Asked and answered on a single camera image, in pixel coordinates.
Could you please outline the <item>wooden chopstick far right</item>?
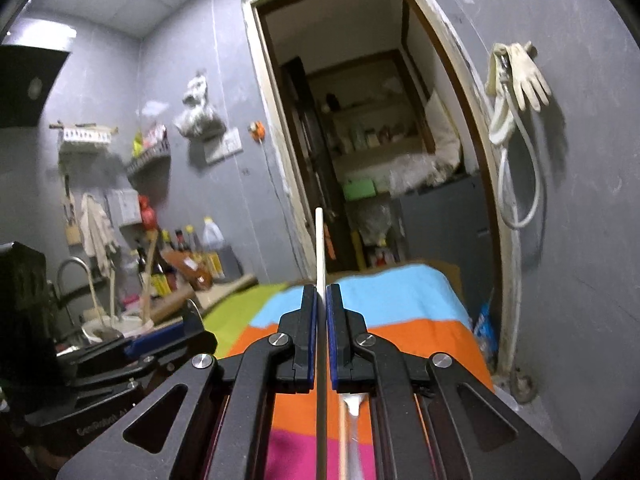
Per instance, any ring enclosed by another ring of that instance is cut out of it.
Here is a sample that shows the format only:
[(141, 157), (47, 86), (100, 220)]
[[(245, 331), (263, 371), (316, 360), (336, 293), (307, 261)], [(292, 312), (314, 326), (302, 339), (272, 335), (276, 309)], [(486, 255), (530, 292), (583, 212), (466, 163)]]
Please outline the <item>wooden chopstick far right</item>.
[(326, 252), (324, 251), (323, 210), (314, 211), (314, 230), (316, 231), (316, 289), (318, 297), (317, 330), (317, 463), (316, 479), (326, 480)]

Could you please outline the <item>multicolour striped tablecloth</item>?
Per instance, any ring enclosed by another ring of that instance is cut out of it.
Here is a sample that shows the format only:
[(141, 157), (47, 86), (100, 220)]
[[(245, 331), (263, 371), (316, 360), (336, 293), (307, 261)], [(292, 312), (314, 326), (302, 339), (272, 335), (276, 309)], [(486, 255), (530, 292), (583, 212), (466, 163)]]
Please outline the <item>multicolour striped tablecloth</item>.
[[(482, 384), (490, 373), (465, 309), (462, 275), (453, 263), (416, 260), (337, 279), (344, 309), (357, 312), (363, 326), (352, 334), (371, 350), (385, 339), (399, 351), (429, 358), (444, 352)], [(256, 285), (221, 300), (205, 315), (217, 341), (216, 355), (228, 358), (275, 333), (280, 319), (300, 308), (304, 283)], [(264, 476), (312, 479), (316, 475), (316, 395), (280, 394), (274, 402)]]

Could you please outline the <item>chrome faucet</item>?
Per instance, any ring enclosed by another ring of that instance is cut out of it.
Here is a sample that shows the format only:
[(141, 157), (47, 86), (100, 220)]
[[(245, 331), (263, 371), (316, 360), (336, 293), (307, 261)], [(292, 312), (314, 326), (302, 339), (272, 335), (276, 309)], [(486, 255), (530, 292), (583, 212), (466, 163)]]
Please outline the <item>chrome faucet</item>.
[[(65, 271), (75, 268), (79, 274), (73, 282), (73, 287), (66, 287), (64, 284)], [(67, 321), (70, 322), (71, 328), (77, 327), (76, 316), (73, 315), (70, 304), (81, 298), (90, 295), (91, 292), (97, 292), (106, 286), (106, 278), (100, 274), (98, 270), (90, 268), (84, 259), (79, 257), (70, 257), (65, 259), (56, 271), (54, 289), (56, 292), (56, 301), (58, 308), (66, 314)]]

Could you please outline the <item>brown packaged box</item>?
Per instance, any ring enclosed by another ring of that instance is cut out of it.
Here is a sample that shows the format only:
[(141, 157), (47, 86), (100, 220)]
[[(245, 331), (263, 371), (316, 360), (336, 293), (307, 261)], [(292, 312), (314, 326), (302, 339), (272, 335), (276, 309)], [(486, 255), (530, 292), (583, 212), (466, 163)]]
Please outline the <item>brown packaged box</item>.
[(207, 290), (213, 286), (213, 277), (203, 263), (194, 260), (187, 252), (165, 249), (160, 255), (195, 289)]

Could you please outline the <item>white plastic jug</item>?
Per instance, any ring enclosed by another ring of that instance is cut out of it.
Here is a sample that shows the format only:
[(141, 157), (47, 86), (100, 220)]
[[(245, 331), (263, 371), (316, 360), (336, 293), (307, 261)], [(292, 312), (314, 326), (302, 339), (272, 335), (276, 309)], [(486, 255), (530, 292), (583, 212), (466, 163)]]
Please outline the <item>white plastic jug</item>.
[(202, 244), (206, 252), (219, 252), (224, 247), (226, 241), (222, 235), (221, 229), (216, 222), (210, 218), (204, 218), (204, 230), (202, 234)]

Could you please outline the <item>dark soy sauce bottle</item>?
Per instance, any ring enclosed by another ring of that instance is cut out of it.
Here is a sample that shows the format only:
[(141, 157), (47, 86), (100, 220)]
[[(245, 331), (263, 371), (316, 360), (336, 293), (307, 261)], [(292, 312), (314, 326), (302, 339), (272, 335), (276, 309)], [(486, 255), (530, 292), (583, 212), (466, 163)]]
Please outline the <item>dark soy sauce bottle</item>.
[(152, 259), (150, 276), (151, 297), (153, 299), (166, 297), (172, 292), (172, 289), (170, 286), (168, 272), (160, 261), (158, 249), (154, 248), (154, 250), (149, 250), (148, 256)]

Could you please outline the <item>dark grey cabinet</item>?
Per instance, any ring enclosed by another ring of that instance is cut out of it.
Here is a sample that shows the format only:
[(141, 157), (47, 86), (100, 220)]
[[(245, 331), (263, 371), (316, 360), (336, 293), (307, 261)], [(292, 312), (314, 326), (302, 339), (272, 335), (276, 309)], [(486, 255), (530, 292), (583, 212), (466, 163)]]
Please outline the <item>dark grey cabinet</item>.
[(460, 269), (470, 315), (494, 287), (494, 258), (482, 179), (464, 176), (396, 198), (411, 259), (434, 259)]

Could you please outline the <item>green box on shelf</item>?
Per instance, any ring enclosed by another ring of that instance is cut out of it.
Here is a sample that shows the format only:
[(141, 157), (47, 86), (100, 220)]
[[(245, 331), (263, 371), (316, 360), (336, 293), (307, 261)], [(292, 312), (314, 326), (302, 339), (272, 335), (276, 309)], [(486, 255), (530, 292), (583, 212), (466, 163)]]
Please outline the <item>green box on shelf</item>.
[(342, 184), (346, 202), (365, 200), (376, 195), (374, 181), (370, 178), (349, 180)]

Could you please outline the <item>red plastic bag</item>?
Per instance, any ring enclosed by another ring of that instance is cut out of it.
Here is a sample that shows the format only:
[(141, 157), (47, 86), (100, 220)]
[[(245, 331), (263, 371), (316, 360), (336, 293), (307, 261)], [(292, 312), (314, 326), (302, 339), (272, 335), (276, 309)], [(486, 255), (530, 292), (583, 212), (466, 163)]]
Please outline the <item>red plastic bag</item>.
[(157, 218), (155, 210), (150, 204), (148, 196), (139, 195), (138, 203), (140, 208), (140, 218), (143, 229), (145, 231), (154, 231), (157, 229)]

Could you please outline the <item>white rubber glove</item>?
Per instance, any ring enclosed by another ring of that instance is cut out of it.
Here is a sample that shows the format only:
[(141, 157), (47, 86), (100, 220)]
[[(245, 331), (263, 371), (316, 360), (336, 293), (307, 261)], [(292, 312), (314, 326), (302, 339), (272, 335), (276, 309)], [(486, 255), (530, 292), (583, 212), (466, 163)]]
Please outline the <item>white rubber glove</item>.
[(485, 91), (488, 96), (498, 96), (500, 76), (508, 74), (518, 108), (526, 110), (526, 104), (535, 112), (549, 104), (552, 95), (548, 82), (542, 76), (530, 54), (533, 44), (494, 44), (489, 53), (488, 74)]

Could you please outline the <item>wall power socket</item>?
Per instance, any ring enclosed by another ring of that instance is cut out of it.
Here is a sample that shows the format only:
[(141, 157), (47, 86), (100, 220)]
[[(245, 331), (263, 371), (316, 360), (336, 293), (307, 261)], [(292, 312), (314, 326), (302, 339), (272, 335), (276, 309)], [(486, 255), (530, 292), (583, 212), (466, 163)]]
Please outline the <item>wall power socket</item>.
[(243, 151), (238, 128), (227, 130), (203, 143), (205, 161), (210, 165)]

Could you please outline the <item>orange wall hook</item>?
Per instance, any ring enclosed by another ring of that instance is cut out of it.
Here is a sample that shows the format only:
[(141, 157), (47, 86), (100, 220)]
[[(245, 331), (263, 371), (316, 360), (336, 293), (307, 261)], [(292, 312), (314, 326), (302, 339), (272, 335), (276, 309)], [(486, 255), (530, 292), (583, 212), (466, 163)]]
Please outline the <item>orange wall hook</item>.
[(248, 131), (255, 142), (262, 143), (266, 136), (266, 128), (262, 122), (251, 122)]

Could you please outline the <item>grey wall shelf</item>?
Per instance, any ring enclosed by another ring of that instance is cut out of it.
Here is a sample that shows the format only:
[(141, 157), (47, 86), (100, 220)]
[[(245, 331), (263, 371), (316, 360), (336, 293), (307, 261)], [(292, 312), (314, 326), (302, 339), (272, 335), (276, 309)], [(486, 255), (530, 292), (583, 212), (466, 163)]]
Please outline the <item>grey wall shelf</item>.
[(152, 148), (147, 148), (138, 157), (134, 157), (126, 165), (126, 175), (133, 178), (146, 168), (151, 167), (161, 159), (170, 157), (170, 143), (168, 139), (161, 140)]

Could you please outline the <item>white wall rack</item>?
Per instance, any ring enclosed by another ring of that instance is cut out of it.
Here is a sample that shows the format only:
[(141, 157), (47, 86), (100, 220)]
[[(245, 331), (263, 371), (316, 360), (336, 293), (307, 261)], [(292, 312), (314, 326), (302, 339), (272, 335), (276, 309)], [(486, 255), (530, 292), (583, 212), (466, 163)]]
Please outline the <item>white wall rack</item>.
[(49, 129), (58, 133), (60, 153), (97, 153), (107, 150), (119, 128), (97, 124), (64, 125), (62, 122), (50, 124)]

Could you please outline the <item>white plastic bag on wall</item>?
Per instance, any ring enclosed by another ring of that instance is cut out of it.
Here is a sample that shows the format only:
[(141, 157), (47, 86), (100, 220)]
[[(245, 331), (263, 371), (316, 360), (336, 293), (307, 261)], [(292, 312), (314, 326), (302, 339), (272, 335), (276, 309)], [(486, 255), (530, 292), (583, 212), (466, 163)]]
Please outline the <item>white plastic bag on wall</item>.
[(178, 133), (190, 140), (206, 141), (227, 131), (226, 124), (208, 99), (206, 75), (197, 72), (182, 97), (184, 110), (174, 120)]

